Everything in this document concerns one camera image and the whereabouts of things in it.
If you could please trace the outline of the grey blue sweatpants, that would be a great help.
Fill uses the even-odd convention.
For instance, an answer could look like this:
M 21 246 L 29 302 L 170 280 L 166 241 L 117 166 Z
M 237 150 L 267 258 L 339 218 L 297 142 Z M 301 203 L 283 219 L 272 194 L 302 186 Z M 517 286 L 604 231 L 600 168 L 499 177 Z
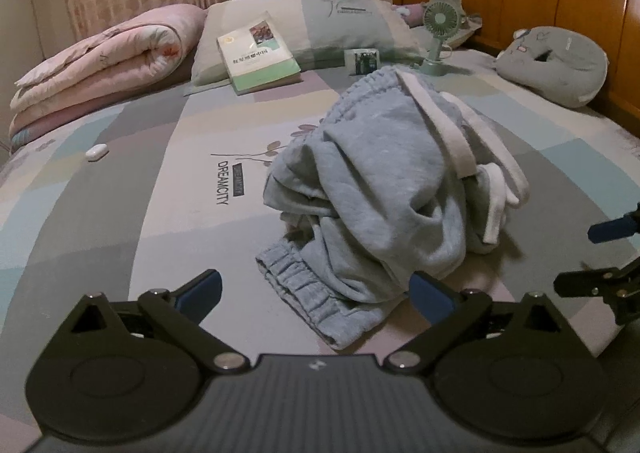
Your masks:
M 414 273 L 442 280 L 467 254 L 495 249 L 529 184 L 471 106 L 388 66 L 281 150 L 262 198 L 288 231 L 258 255 L 259 269 L 342 350 L 387 319 Z

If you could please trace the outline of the small green white box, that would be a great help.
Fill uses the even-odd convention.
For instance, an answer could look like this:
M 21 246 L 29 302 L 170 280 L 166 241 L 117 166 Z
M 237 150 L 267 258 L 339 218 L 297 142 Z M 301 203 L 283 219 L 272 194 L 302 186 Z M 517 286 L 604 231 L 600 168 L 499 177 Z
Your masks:
M 348 49 L 344 51 L 344 63 L 351 76 L 363 76 L 376 72 L 381 66 L 377 49 Z

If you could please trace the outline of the green desk fan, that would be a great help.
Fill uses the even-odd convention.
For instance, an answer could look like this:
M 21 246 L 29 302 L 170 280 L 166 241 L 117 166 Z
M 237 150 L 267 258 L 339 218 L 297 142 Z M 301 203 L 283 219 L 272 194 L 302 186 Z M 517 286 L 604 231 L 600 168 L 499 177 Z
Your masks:
M 445 64 L 440 54 L 445 42 L 458 32 L 460 22 L 461 16 L 458 9 L 447 1 L 430 1 L 424 6 L 423 26 L 432 36 L 423 61 L 425 74 L 430 76 L 445 74 Z

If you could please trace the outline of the patchwork bed sheet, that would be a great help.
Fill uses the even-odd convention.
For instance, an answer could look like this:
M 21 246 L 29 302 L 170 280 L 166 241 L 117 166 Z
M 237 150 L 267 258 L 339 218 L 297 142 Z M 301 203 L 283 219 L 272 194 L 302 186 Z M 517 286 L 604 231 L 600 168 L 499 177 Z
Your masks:
M 576 269 L 620 267 L 638 239 L 594 245 L 590 225 L 633 210 L 639 142 L 591 110 L 567 110 L 499 78 L 488 55 L 454 54 L 434 86 L 472 106 L 525 172 L 529 202 L 499 247 L 471 255 L 451 288 L 497 300 L 551 293 Z M 82 295 L 134 299 L 206 269 L 224 279 L 209 332 L 255 358 L 324 355 L 328 346 L 265 281 L 256 256 L 280 239 L 262 202 L 271 159 L 314 129 L 354 77 L 312 70 L 292 86 L 237 95 L 183 87 L 120 103 L 18 150 L 1 171 L 1 447 L 38 438 L 24 398 L 29 369 Z M 104 143 L 96 162 L 85 153 Z

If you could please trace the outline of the grey cat cushion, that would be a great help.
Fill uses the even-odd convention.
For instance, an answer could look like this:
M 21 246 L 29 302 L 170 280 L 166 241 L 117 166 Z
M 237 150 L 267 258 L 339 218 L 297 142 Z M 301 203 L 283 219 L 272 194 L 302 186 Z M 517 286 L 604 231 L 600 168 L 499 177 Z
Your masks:
M 608 78 L 608 56 L 579 32 L 554 26 L 520 29 L 495 60 L 503 79 L 568 109 L 591 102 Z

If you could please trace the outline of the pink folded quilt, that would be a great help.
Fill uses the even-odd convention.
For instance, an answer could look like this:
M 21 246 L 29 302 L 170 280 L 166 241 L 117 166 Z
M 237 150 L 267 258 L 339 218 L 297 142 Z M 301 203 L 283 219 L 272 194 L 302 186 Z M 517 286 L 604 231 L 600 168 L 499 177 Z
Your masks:
M 34 67 L 15 83 L 11 150 L 95 110 L 189 80 L 206 16 L 185 3 L 149 10 Z

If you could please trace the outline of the white earbud case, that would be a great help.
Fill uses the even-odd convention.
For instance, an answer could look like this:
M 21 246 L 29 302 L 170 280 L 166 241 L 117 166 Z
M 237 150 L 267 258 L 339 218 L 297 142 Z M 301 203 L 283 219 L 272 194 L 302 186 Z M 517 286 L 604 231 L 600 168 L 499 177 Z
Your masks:
M 104 156 L 108 154 L 110 149 L 104 143 L 96 144 L 95 146 L 89 148 L 85 153 L 86 159 L 89 162 L 96 162 L 102 159 Z

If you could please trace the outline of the grey white pillow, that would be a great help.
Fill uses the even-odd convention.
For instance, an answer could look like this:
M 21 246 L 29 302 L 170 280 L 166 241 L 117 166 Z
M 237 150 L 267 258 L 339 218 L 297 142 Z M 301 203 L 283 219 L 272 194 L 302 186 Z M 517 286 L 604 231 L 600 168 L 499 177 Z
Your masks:
M 342 66 L 350 49 L 376 49 L 384 63 L 420 64 L 424 51 L 381 0 L 230 0 L 207 10 L 191 72 L 195 87 L 228 78 L 217 39 L 269 14 L 303 70 Z

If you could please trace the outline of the green white book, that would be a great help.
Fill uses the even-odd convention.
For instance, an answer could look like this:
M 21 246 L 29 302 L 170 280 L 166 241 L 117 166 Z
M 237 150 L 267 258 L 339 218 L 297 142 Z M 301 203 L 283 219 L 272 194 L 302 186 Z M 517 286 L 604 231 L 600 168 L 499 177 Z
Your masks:
M 300 81 L 302 70 L 268 13 L 218 37 L 217 44 L 238 95 Z

